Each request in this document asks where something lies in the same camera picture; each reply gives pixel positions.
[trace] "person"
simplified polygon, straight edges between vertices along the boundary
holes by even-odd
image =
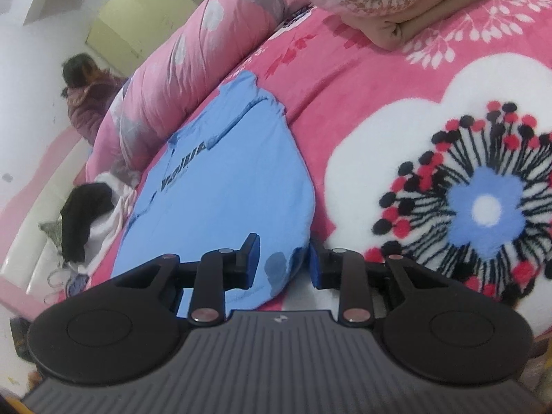
[[[126,78],[117,77],[109,70],[101,70],[86,53],[69,58],[62,67],[67,87],[61,96],[67,100],[69,120],[77,132],[94,146],[101,121]]]

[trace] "black hair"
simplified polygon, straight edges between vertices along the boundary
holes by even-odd
[[[62,73],[67,87],[62,90],[61,96],[67,98],[68,89],[86,86],[86,76],[83,71],[92,71],[95,64],[95,60],[87,53],[80,53],[66,60],[62,65]]]

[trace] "pink blanket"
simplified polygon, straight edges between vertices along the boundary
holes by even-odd
[[[552,326],[551,9],[484,0],[393,53],[314,9],[227,80],[251,70],[285,105],[329,247],[407,254],[539,336]]]

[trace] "white headboard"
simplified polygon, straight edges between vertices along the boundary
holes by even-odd
[[[47,238],[39,224],[59,218],[89,154],[89,144],[75,131],[60,134],[43,156],[35,177],[0,214],[2,225],[11,224],[0,244],[0,303],[26,318],[36,317],[55,300],[47,278],[59,259],[51,247],[45,247]]]

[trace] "purple jacket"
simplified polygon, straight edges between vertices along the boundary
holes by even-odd
[[[125,81],[107,73],[87,87],[67,90],[69,120],[90,145],[94,146],[101,122]]]

